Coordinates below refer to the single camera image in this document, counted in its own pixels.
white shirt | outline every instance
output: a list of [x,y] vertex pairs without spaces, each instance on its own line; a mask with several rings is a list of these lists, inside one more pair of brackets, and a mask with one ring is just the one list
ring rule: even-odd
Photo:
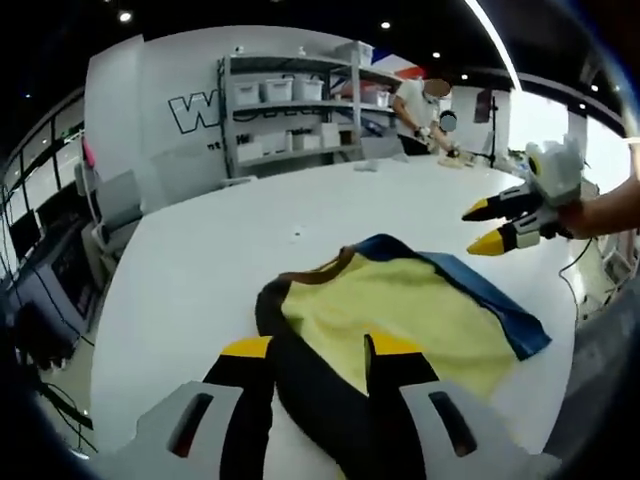
[[[419,127],[426,127],[438,121],[440,116],[440,100],[424,93],[424,80],[405,80],[396,92],[396,96],[405,102],[405,108]],[[414,132],[398,119],[398,133],[413,138]]]

white table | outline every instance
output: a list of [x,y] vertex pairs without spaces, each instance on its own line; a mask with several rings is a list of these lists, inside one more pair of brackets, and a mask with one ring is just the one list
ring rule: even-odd
[[[466,247],[498,222],[460,220],[479,198],[520,182],[482,167],[445,168],[431,157],[386,159],[375,173],[353,164],[304,170],[145,217],[98,327],[91,385],[98,449],[123,446],[141,414],[182,383],[201,380],[224,346],[255,336],[256,296],[278,273],[317,267],[344,245],[388,233],[416,250],[457,255],[540,319],[553,342],[519,364],[492,398],[514,438],[540,452],[572,360],[575,310],[557,276],[571,261],[568,242],[474,257]],[[336,478],[336,468],[274,401],[265,478]]]

black ceiling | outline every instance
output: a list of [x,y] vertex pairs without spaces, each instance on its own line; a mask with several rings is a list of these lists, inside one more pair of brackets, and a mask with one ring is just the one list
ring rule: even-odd
[[[548,2],[480,0],[507,44],[517,71],[587,92],[588,86],[579,78],[589,42]],[[385,3],[388,8],[383,11],[379,5]],[[122,9],[134,13],[130,24],[118,22],[117,12]],[[435,61],[431,57],[434,49],[442,53],[438,62],[452,71],[470,66],[503,68],[463,0],[235,0],[231,4],[212,0],[23,0],[11,4],[4,16],[14,22],[11,33],[5,28],[1,34],[2,44],[10,46],[2,52],[8,83],[0,93],[5,107],[0,119],[4,156],[42,115],[82,86],[92,55],[140,33],[153,39],[220,25],[281,25],[358,38],[427,68]],[[379,27],[384,20],[392,24],[388,31]],[[598,99],[618,108],[606,88],[601,88]]]

blue cloth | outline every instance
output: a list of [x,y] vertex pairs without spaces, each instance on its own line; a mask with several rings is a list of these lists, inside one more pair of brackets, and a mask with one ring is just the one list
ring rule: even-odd
[[433,265],[438,275],[494,313],[519,360],[526,360],[535,355],[551,342],[536,317],[453,255],[414,252],[400,240],[385,234],[368,238],[355,245],[355,249],[371,261],[388,262],[396,258],[414,258]]

shelving unit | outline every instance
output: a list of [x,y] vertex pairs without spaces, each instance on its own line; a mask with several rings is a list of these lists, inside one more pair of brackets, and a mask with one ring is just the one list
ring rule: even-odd
[[[282,103],[261,103],[250,106],[236,106],[232,88],[234,82],[233,77],[235,75],[269,72],[307,73],[319,75],[324,81],[323,98],[329,97],[331,76],[343,76],[351,82],[353,89],[353,101],[291,101]],[[353,53],[351,62],[312,55],[228,55],[218,61],[217,75],[219,85],[218,105],[220,108],[220,125],[222,127],[227,173],[230,177],[238,176],[241,168],[264,163],[308,157],[310,155],[331,156],[334,153],[361,151],[362,142],[360,140],[360,133],[362,130],[362,112],[369,111],[385,113],[391,115],[391,118],[393,118],[393,111],[388,107],[362,104],[360,101],[360,81],[365,80],[390,86],[394,89],[402,82],[402,79],[391,73],[376,70],[371,67],[360,66],[359,59],[356,57],[356,52]],[[307,109],[317,109],[323,112],[325,119],[330,117],[330,113],[332,111],[349,110],[350,113],[353,114],[354,144],[317,150],[299,150],[276,155],[266,155],[249,161],[238,161],[236,121],[234,120],[234,115]]]

